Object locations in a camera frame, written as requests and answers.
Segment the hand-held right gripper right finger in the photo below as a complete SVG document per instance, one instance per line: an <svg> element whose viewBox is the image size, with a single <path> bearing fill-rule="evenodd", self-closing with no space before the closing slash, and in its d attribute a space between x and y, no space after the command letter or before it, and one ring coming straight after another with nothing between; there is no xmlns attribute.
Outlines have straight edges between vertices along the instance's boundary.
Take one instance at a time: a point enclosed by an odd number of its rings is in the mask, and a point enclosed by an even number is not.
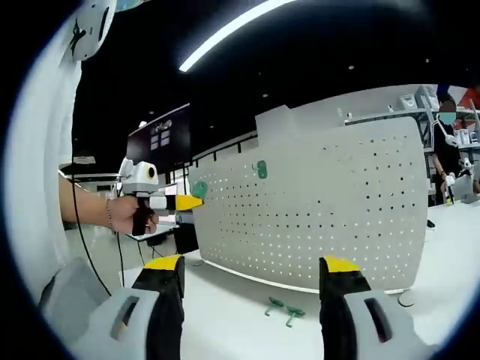
<svg viewBox="0 0 480 360"><path fill-rule="evenodd" d="M428 358L413 318L353 262L319 258L319 302L325 359Z"/></svg>

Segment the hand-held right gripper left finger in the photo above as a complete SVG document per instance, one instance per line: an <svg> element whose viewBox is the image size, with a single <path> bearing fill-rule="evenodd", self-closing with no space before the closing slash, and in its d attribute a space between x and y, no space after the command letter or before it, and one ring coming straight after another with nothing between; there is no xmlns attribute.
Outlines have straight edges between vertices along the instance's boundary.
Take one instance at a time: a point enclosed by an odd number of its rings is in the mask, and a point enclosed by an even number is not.
<svg viewBox="0 0 480 360"><path fill-rule="evenodd" d="M89 317L81 359L179 359L185 320L185 258L148 262L132 287L118 289Z"/></svg>

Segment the person's left hand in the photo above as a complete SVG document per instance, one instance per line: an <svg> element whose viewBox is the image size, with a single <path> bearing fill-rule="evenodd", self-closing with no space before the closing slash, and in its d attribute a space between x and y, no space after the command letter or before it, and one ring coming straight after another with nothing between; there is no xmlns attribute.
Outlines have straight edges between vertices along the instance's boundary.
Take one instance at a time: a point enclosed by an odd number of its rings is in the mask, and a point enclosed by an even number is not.
<svg viewBox="0 0 480 360"><path fill-rule="evenodd" d="M109 200L111 228L117 233L133 234L134 213L139 208L134 196L121 196Z"/></svg>

